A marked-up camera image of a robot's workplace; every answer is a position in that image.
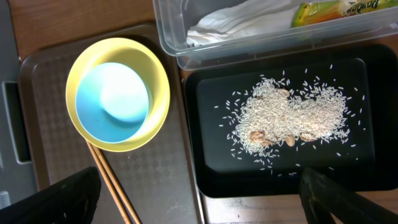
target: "black object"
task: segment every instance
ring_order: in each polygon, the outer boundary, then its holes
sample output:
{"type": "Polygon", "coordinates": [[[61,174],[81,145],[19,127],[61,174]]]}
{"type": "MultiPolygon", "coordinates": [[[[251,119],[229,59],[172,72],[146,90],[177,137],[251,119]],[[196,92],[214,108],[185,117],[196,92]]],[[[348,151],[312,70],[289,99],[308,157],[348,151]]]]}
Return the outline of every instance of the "black object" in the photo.
{"type": "Polygon", "coordinates": [[[345,224],[393,224],[398,215],[345,189],[331,179],[305,168],[300,198],[308,224],[335,223],[330,213],[345,224]]]}
{"type": "Polygon", "coordinates": [[[398,187],[398,180],[393,178],[398,171],[395,166],[398,151],[391,144],[394,136],[398,136],[398,117],[395,116],[398,114],[398,66],[391,49],[372,45],[329,54],[300,54],[270,64],[264,62],[202,70],[187,79],[186,107],[195,174],[202,193],[209,197],[297,194],[304,167],[313,167],[354,191],[398,187]],[[233,146],[233,142],[227,140],[234,125],[230,126],[228,119],[222,118],[233,116],[226,109],[226,100],[230,101],[231,110],[239,109],[248,97],[244,95],[245,90],[252,90],[252,86],[261,81],[261,74],[276,80],[290,79],[292,84],[287,89],[302,88],[299,85],[304,80],[313,84],[317,82],[316,76],[320,77],[320,84],[327,82],[336,88],[344,87],[343,94],[353,97],[347,106],[352,114],[356,113],[353,118],[346,116],[351,130],[349,141],[321,145],[317,140],[301,146],[299,140],[294,147],[273,147],[279,150],[276,154],[280,157],[270,159],[272,165],[264,158],[265,165],[254,163],[259,157],[245,152],[237,154],[241,146],[233,146]],[[241,95],[232,96],[233,91],[240,91],[241,95]],[[238,98],[241,99],[239,106],[235,106],[238,98]],[[237,160],[231,153],[243,159],[237,160]],[[267,166],[272,166],[272,175],[267,166]]]}
{"type": "Polygon", "coordinates": [[[100,190],[97,168],[88,167],[0,210],[0,222],[91,223],[100,190]]]}

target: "gray tray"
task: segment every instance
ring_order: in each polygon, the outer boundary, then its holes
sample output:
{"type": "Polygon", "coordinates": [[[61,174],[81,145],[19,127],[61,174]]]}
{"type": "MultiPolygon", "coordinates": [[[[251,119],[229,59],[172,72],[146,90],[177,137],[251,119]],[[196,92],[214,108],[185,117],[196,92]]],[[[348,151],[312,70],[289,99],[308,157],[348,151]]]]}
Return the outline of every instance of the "gray tray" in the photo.
{"type": "MultiPolygon", "coordinates": [[[[104,154],[143,223],[198,223],[200,211],[189,157],[189,138],[175,60],[159,47],[156,26],[143,24],[53,47],[22,64],[19,91],[37,186],[44,189],[95,162],[73,126],[65,87],[75,59],[91,44],[109,37],[134,39],[150,48],[167,70],[170,109],[159,133],[139,149],[104,154]]],[[[122,223],[102,184],[93,223],[122,223]]]]}

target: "blue bowl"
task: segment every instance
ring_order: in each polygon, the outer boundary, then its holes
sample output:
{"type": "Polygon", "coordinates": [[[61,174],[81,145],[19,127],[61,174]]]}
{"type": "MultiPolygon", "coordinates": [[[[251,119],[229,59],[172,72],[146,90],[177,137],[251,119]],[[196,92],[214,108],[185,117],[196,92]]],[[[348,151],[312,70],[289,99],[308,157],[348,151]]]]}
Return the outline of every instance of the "blue bowl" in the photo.
{"type": "Polygon", "coordinates": [[[85,75],[76,93],[76,113],[93,137],[106,143],[123,142],[144,124],[148,92],[140,76],[120,63],[104,63],[85,75]]]}

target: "uncooked rice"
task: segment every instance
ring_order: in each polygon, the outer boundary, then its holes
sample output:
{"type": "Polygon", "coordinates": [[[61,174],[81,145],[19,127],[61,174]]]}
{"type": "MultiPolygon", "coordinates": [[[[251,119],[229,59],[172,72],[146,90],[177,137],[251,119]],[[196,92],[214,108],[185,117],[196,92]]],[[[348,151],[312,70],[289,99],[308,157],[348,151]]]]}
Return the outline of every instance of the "uncooked rice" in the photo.
{"type": "Polygon", "coordinates": [[[257,130],[263,130],[265,139],[280,145],[290,134],[300,136],[309,131],[317,139],[331,140],[348,136],[348,131],[344,130],[346,119],[343,117],[346,100],[337,89],[332,86],[316,88],[313,90],[314,99],[309,100],[302,100],[299,96],[286,99],[275,87],[276,84],[274,79],[265,79],[256,85],[253,95],[237,116],[235,132],[248,153],[265,150],[260,142],[250,138],[250,134],[257,130]]]}

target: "white napkin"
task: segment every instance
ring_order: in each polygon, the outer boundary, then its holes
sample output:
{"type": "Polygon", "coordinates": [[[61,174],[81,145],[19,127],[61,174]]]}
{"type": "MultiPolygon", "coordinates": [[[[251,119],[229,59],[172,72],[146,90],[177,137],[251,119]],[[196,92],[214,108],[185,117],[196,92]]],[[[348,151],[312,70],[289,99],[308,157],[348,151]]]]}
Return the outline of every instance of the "white napkin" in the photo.
{"type": "Polygon", "coordinates": [[[188,30],[188,45],[206,45],[289,29],[299,0],[248,0],[202,18],[188,30]]]}

